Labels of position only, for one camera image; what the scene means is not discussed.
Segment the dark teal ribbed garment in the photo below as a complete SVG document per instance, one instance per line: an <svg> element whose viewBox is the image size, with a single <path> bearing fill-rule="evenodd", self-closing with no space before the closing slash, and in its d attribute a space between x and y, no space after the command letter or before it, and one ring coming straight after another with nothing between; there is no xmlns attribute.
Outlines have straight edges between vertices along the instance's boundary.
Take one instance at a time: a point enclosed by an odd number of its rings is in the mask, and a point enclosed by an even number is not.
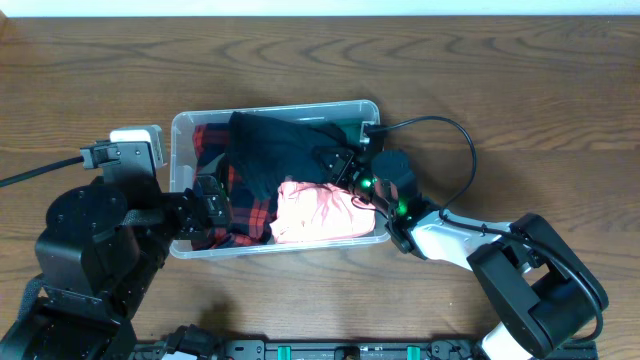
<svg viewBox="0 0 640 360"><path fill-rule="evenodd" d="M336 153L353 148L333 123L289 122L234 112L228 125L226 157L259 200L271 197L286 179L327 183Z"/></svg>

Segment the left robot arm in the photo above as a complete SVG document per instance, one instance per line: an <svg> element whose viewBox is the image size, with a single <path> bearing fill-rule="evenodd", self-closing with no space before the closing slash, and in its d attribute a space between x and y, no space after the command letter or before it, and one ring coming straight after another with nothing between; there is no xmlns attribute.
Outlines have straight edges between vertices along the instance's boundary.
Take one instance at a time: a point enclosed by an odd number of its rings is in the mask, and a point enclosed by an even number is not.
<svg viewBox="0 0 640 360"><path fill-rule="evenodd" d="M1 341L2 358L224 358L223 340L194 325L179 327L161 345L140 344L132 325L172 241L213 227L220 209L211 177L165 193L148 154L84 150L80 160L103 173L50 205L35 244L41 273L25 288Z"/></svg>

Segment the dark green shirt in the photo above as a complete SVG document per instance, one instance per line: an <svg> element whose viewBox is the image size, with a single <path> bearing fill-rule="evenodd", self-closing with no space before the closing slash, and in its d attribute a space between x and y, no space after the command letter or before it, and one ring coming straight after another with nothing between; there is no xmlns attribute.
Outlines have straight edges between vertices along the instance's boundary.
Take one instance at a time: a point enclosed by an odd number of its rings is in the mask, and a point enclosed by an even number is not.
<svg viewBox="0 0 640 360"><path fill-rule="evenodd" d="M363 134L363 119L356 117L340 117L329 119L326 117L301 118L300 122L310 126L322 134L334 138L341 144L366 146L369 139Z"/></svg>

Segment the pink shirt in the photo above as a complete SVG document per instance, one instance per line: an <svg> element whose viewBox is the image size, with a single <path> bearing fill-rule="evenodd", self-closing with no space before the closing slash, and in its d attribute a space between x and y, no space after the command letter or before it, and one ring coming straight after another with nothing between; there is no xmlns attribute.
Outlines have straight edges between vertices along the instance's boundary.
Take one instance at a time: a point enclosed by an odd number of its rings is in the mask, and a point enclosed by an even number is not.
<svg viewBox="0 0 640 360"><path fill-rule="evenodd" d="M270 228L278 244L357 238L376 225L373 205L332 184L286 181L277 194Z"/></svg>

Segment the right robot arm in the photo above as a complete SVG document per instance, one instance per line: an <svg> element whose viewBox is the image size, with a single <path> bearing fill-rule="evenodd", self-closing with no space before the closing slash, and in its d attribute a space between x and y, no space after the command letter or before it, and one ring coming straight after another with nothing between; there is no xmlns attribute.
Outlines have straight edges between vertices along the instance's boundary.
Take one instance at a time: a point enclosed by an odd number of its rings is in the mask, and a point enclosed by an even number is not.
<svg viewBox="0 0 640 360"><path fill-rule="evenodd" d="M500 318L481 342L487 358L546 358L575 342L590 321L596 323L592 335L600 335L608 296L543 217L528 213L509 223L457 216L420 193L402 151L368 157L351 148L319 147L313 157L331 184L385 216L401 252L475 275Z"/></svg>

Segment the clear plastic storage bin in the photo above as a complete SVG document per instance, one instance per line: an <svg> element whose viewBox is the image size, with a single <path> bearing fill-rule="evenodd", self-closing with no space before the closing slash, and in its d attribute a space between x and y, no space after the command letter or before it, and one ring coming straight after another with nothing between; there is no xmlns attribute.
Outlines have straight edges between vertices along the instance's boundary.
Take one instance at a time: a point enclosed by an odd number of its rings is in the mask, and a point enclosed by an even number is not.
<svg viewBox="0 0 640 360"><path fill-rule="evenodd" d="M362 125L380 123L380 113L377 105L365 99L254 107L245 108L243 111L245 113L273 117L290 122L308 122L313 124L330 122L341 127L352 125L357 136L351 138L350 141L362 145L367 143L366 137L361 134ZM233 112L232 109L224 109L186 111L176 115L171 125L171 160L169 163L169 189L172 192L181 192L190 188L194 182L199 158L196 152L195 140L193 139L196 127L208 123L226 123ZM346 238L344 240L323 240L307 244L276 244L274 241L270 241L266 245L250 247L194 250L188 239L177 238L170 246L170 254L183 260L201 259L216 261L223 258L258 254L370 246L384 243L390 239L390 235L385 229L385 224L386 220L384 217L378 214L376 216L375 228L363 236Z"/></svg>

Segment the red navy plaid shirt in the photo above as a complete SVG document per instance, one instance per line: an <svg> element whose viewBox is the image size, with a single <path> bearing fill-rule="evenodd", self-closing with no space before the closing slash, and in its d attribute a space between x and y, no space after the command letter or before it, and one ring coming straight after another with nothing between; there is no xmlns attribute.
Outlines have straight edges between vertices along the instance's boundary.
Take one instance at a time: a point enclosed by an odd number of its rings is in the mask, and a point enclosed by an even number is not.
<svg viewBox="0 0 640 360"><path fill-rule="evenodd" d="M197 172L221 153L229 144L227 123L198 125L192 136L197 158ZM208 240L191 241L194 251L266 245L271 239L270 223L275 220L277 199L259 200L229 164L227 178L216 178L224 187L231 206L232 220L225 229L225 239L216 248L208 248Z"/></svg>

